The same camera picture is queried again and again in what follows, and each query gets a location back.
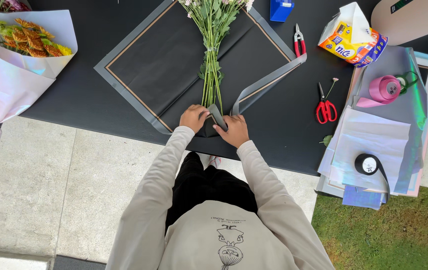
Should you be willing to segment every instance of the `grass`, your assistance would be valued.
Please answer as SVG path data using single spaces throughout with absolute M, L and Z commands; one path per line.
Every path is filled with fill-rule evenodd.
M 312 225 L 337 270 L 428 269 L 428 188 L 379 211 L 318 196 Z

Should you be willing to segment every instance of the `long sleeve shirt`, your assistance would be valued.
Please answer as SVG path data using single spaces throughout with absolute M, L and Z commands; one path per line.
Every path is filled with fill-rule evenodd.
M 106 270 L 334 269 L 301 207 L 252 141 L 237 154 L 259 207 L 257 215 L 205 201 L 164 235 L 176 172 L 193 137 L 191 128 L 176 128 L 155 158 L 121 216 Z

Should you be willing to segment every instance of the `shoe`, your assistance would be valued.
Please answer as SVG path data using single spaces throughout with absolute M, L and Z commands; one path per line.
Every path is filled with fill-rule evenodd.
M 221 158 L 218 156 L 210 156 L 209 163 L 207 164 L 207 166 L 209 167 L 210 165 L 214 166 L 217 169 L 219 165 L 221 165 Z

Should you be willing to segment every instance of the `tissue pack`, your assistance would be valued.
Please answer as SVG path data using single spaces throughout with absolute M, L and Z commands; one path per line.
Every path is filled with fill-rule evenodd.
M 369 27 L 357 3 L 344 6 L 340 11 L 325 27 L 319 46 L 356 67 L 377 60 L 389 39 Z

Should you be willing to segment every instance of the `red scissors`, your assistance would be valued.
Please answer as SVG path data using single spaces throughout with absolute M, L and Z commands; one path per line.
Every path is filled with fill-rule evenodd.
M 322 91 L 322 86 L 320 86 L 320 83 L 319 83 L 319 89 L 320 89 L 320 102 L 316 109 L 317 120 L 321 124 L 325 124 L 327 123 L 327 121 L 333 122 L 337 119 L 337 111 L 335 109 L 335 106 L 330 101 L 325 100 L 326 97 L 324 95 L 324 92 Z M 332 110 L 334 110 L 334 114 L 335 114 L 334 117 L 332 117 L 331 108 Z M 322 119 L 324 121 L 320 120 L 319 111 L 322 114 Z
M 299 52 L 299 42 L 297 41 L 298 39 L 301 40 L 302 54 L 304 54 L 306 53 L 306 43 L 304 42 L 304 36 L 299 30 L 299 26 L 295 24 L 294 51 L 297 57 L 301 56 L 301 53 Z

